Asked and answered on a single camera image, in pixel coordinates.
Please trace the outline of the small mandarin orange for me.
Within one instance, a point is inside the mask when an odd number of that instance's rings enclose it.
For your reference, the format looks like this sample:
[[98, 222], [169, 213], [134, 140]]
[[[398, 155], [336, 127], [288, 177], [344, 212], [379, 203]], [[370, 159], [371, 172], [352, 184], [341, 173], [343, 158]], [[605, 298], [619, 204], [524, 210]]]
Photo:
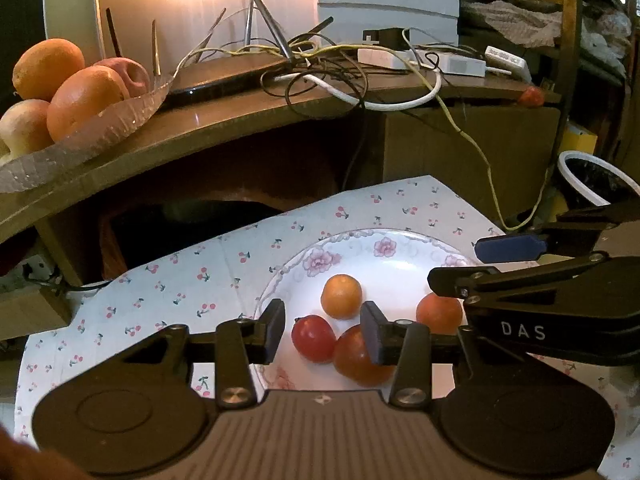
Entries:
[[362, 304], [362, 287], [350, 275], [336, 274], [323, 287], [321, 307], [327, 315], [336, 320], [354, 318]]

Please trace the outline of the cherry print tablecloth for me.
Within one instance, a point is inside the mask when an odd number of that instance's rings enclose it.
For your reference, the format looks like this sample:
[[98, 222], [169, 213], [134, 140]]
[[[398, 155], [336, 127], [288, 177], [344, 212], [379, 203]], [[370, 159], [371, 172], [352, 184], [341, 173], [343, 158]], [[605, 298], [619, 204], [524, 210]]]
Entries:
[[282, 266], [312, 244], [354, 243], [362, 262], [388, 270], [400, 260], [425, 266], [444, 245], [469, 257], [479, 238], [497, 233], [469, 202], [428, 176], [337, 194], [163, 252], [80, 300], [70, 326], [29, 338], [17, 379], [14, 437], [32, 440], [32, 412], [51, 389], [157, 330], [183, 323], [204, 333], [252, 315]]

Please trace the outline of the white floral plate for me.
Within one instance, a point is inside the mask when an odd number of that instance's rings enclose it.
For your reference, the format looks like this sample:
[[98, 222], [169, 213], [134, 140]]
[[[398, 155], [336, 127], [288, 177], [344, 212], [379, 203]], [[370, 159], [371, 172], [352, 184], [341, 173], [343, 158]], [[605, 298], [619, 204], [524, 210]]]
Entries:
[[276, 356], [256, 367], [262, 388], [280, 390], [355, 390], [362, 385], [331, 363], [317, 364], [292, 343], [299, 318], [323, 318], [339, 337], [360, 322], [357, 308], [328, 312], [322, 297], [373, 301], [391, 321], [413, 321], [420, 300], [431, 292], [427, 275], [435, 268], [474, 266], [477, 260], [437, 238], [389, 229], [340, 233], [301, 250], [288, 260], [257, 300], [262, 314], [273, 299], [285, 306], [285, 326]]

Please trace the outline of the white round bin rim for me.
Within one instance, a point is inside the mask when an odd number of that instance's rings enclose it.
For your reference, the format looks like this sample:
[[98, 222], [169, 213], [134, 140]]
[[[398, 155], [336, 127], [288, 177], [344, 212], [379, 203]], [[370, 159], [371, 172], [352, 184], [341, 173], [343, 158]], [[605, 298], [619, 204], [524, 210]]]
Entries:
[[564, 151], [558, 158], [558, 189], [569, 210], [619, 205], [639, 199], [639, 185], [597, 156]]

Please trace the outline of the brown wooden shelf unit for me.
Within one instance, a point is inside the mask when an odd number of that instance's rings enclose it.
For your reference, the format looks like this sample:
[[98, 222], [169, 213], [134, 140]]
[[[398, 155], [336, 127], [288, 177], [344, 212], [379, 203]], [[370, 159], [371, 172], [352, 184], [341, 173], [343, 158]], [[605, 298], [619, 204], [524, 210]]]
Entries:
[[350, 110], [311, 91], [259, 90], [165, 110], [121, 144], [35, 190], [1, 199], [1, 266], [41, 244], [74, 285], [353, 188], [430, 174], [491, 220], [533, 206], [566, 121], [545, 91], [450, 77], [440, 104]]

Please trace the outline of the small red fruit on shelf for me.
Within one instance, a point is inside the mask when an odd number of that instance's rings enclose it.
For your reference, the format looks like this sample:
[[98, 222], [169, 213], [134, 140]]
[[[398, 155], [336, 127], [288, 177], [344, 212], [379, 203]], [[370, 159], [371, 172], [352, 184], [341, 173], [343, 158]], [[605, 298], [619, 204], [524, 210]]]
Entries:
[[546, 96], [544, 90], [536, 86], [529, 86], [519, 97], [518, 105], [526, 108], [537, 108], [544, 106]]

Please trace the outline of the white power strip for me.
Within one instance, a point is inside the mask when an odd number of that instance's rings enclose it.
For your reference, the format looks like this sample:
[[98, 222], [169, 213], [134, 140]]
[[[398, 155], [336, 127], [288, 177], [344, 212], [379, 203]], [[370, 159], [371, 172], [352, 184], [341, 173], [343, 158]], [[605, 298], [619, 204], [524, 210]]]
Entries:
[[532, 82], [528, 65], [522, 62], [515, 64], [503, 58], [501, 61], [485, 61], [484, 58], [472, 58], [469, 55], [457, 54], [443, 50], [427, 51], [416, 49], [408, 51], [383, 51], [373, 48], [359, 49], [359, 63], [388, 70], [406, 70], [408, 65], [432, 70], [439, 68], [444, 75], [485, 77], [488, 73], [510, 76], [523, 82]]

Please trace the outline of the black adapter box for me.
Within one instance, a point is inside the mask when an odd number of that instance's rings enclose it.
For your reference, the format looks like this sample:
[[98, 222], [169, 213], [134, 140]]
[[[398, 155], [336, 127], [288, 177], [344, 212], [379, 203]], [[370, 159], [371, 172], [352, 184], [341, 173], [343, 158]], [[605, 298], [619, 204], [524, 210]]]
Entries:
[[408, 51], [410, 49], [405, 31], [401, 27], [365, 29], [362, 32], [362, 40], [366, 44], [375, 44], [395, 51]]

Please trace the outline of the black tablet on shelf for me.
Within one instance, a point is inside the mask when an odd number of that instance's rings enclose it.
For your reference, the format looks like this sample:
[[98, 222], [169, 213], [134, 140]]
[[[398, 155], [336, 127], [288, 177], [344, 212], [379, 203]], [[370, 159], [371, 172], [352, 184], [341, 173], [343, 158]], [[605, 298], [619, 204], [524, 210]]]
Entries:
[[172, 110], [257, 89], [263, 74], [278, 74], [291, 66], [286, 58], [271, 53], [228, 56], [192, 64], [179, 70], [160, 108]]

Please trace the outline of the glass fruit dish on shelf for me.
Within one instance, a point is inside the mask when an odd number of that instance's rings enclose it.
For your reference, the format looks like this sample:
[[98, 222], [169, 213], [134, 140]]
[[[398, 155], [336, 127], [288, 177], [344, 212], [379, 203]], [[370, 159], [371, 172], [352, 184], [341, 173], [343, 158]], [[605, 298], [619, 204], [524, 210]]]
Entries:
[[61, 142], [6, 162], [1, 192], [40, 188], [126, 140], [160, 109], [174, 80], [174, 74], [160, 76], [150, 92], [108, 106]]

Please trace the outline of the red apple in shelf dish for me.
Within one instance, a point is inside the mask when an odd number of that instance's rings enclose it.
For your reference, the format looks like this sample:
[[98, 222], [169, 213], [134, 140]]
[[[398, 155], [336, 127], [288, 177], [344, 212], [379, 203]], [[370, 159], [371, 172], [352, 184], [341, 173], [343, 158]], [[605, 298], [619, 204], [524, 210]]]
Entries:
[[143, 96], [151, 89], [148, 72], [140, 63], [131, 58], [104, 58], [104, 60], [96, 62], [96, 66], [106, 66], [118, 73], [130, 98]]

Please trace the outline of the pale apple in shelf dish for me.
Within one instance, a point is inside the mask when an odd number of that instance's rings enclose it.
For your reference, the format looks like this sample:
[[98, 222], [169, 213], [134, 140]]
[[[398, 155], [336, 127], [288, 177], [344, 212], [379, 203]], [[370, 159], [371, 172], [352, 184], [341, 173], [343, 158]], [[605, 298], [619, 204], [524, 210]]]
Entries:
[[1, 117], [1, 141], [12, 158], [32, 154], [52, 145], [47, 116], [50, 103], [30, 99], [11, 106]]

